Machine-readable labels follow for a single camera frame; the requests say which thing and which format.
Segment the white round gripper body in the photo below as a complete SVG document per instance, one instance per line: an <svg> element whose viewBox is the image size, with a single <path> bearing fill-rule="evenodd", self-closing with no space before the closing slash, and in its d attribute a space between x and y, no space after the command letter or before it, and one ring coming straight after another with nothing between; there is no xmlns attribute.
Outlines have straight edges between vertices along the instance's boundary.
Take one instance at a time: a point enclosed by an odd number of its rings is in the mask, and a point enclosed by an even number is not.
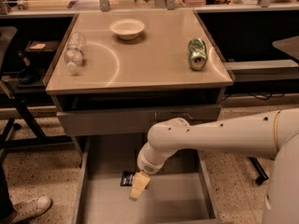
<svg viewBox="0 0 299 224"><path fill-rule="evenodd" d="M155 149L149 143L146 143L139 151L137 156L137 167L140 171L148 174L157 174L168 159L168 154Z"/></svg>

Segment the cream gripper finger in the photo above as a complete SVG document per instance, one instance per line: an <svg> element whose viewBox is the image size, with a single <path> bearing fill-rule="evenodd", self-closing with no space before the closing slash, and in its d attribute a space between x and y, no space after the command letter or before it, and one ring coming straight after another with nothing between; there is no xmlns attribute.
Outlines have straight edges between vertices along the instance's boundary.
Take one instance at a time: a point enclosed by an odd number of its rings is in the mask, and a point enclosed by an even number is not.
<svg viewBox="0 0 299 224"><path fill-rule="evenodd" d="M137 172L133 179L133 185L130 191L129 198L133 201L136 201L142 194L143 190L147 187L149 182L149 175L142 171Z"/></svg>

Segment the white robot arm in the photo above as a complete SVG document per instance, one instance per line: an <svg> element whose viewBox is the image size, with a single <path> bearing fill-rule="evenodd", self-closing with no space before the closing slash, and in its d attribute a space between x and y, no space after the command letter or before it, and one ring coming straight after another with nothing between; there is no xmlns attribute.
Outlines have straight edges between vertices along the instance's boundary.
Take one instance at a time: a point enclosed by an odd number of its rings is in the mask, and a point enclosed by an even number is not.
<svg viewBox="0 0 299 224"><path fill-rule="evenodd" d="M181 149L216 150L272 160L262 224L299 224L299 109L191 125L176 118L151 126L137 156L130 198L137 200L165 161Z"/></svg>

